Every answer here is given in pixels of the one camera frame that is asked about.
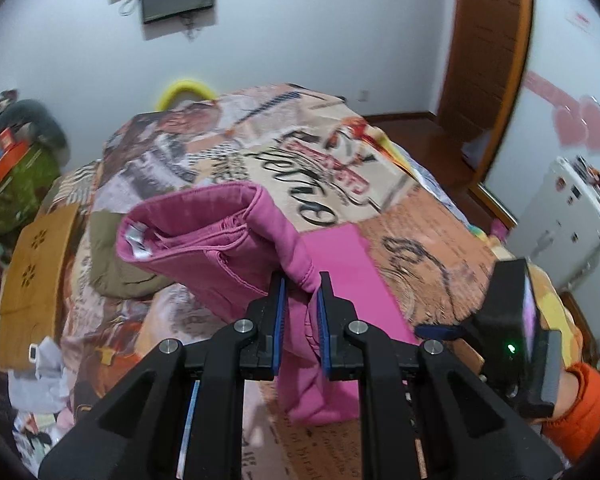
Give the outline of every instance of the metal screw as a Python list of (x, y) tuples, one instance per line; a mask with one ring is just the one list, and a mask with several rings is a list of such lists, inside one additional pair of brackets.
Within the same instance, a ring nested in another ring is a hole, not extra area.
[(445, 349), (445, 347), (437, 339), (429, 339), (428, 341), (424, 342), (424, 349), (431, 355), (438, 355), (442, 354), (442, 351)]
[(171, 354), (178, 349), (178, 342), (175, 339), (165, 339), (160, 342), (158, 348), (163, 354)]
[(244, 334), (253, 330), (253, 321), (251, 319), (239, 319), (234, 323), (234, 330)]
[(360, 335), (369, 330), (369, 325), (364, 321), (355, 320), (349, 323), (349, 330), (351, 330), (354, 334)]

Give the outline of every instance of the orange sleeve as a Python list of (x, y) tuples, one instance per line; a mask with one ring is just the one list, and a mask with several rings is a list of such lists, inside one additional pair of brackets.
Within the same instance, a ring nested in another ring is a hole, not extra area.
[(542, 425), (542, 434), (576, 462), (600, 430), (600, 374), (584, 363), (576, 363), (567, 371), (578, 377), (578, 397), (561, 418)]

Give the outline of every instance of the baseboard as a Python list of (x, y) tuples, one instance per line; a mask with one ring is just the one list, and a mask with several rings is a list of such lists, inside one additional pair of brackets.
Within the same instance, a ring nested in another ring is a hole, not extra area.
[(570, 292), (563, 292), (560, 295), (562, 304), (573, 316), (573, 321), (576, 326), (582, 332), (582, 360), (593, 367), (596, 367), (598, 361), (600, 361), (600, 354), (598, 353), (598, 347), (595, 344), (593, 332), (589, 327), (589, 323), (584, 317), (580, 306), (576, 302), (573, 294)]
[(436, 115), (433, 112), (398, 112), (395, 114), (378, 114), (365, 115), (368, 123), (381, 123), (383, 121), (404, 121), (409, 119), (428, 119), (436, 120)]
[(471, 194), (483, 204), (489, 211), (491, 211), (496, 218), (500, 219), (500, 221), (507, 227), (507, 229), (512, 229), (518, 223), (516, 219), (511, 216), (511, 214), (504, 209), (500, 203), (493, 197), (489, 191), (482, 184), (471, 184), (469, 186), (469, 191)]

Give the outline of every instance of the wooden door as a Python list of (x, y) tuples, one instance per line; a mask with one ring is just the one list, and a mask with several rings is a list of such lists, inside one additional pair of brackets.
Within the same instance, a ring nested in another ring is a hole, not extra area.
[(519, 41), (519, 18), (520, 0), (458, 0), (438, 117), (459, 140), (475, 139), (496, 122)]

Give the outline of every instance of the white wall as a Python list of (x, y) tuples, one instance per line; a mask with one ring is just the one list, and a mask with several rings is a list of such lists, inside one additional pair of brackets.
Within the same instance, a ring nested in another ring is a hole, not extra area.
[[(580, 12), (587, 30), (572, 23)], [(575, 99), (593, 96), (600, 103), (600, 16), (589, 0), (535, 0), (526, 70), (536, 72)], [(563, 149), (552, 120), (552, 106), (522, 89), (486, 187), (513, 216), (519, 217), (559, 155), (583, 155), (600, 169), (600, 155), (586, 148)]]
[(458, 0), (444, 0), (442, 12), (442, 28), (440, 42), (438, 45), (438, 60), (436, 61), (436, 73), (434, 76), (433, 91), (431, 92), (431, 102), (429, 110), (435, 114), (440, 109), (440, 98), (445, 85), (446, 69), (449, 64), (449, 53), (451, 51), (451, 41), (454, 34), (454, 23), (456, 22), (456, 3)]
[(5, 0), (0, 91), (47, 105), (70, 139), (70, 167), (100, 156), (180, 78), (218, 92), (295, 82), (344, 95), (361, 114), (428, 110), (446, 66), (448, 2), (216, 0), (190, 41), (177, 19), (143, 27), (139, 12), (121, 16), (119, 0)]

